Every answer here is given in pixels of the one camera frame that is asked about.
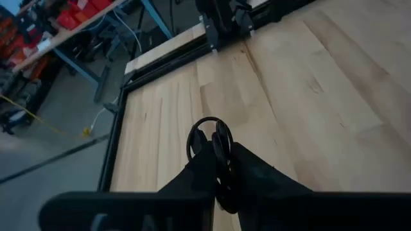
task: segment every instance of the blue metal table leg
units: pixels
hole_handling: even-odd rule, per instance
[[[154,21],[159,25],[160,29],[167,36],[167,38],[173,38],[173,35],[171,34],[167,25],[164,23],[164,20],[162,19],[157,9],[152,4],[151,0],[141,0],[141,3],[144,5],[148,13],[153,17]]]
[[[56,47],[53,49],[57,56],[59,56],[63,61],[69,64],[72,68],[78,71],[84,78],[89,80],[91,83],[96,84],[96,93],[94,94],[94,102],[99,102],[101,98],[101,93],[103,92],[102,89],[104,87],[105,81],[109,74],[110,68],[105,66],[102,75],[99,77],[94,72],[92,72],[88,67],[86,67],[81,62],[77,61],[73,55],[65,52],[60,47]]]

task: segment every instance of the concrete floor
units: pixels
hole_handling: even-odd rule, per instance
[[[164,20],[170,24],[169,1],[153,0]],[[127,19],[131,28],[138,22],[139,10]],[[198,23],[193,0],[183,0],[174,6],[175,26],[184,31]],[[142,29],[150,30],[155,22],[144,15]],[[114,52],[114,63],[100,104],[92,102],[94,87],[79,74],[70,76],[63,68],[58,74],[38,115],[48,123],[65,131],[67,136],[53,133],[47,126],[34,122],[18,129],[15,137],[0,133],[0,178],[54,157],[83,144],[93,137],[110,132],[113,116],[104,112],[99,117],[91,138],[79,138],[90,126],[103,102],[113,101],[119,94],[125,65],[129,57],[119,47]],[[104,60],[96,60],[89,67],[100,74]],[[100,177],[107,141],[87,148],[63,160],[38,169],[0,185],[0,230],[39,230],[37,214],[50,197],[67,191],[95,191]]]

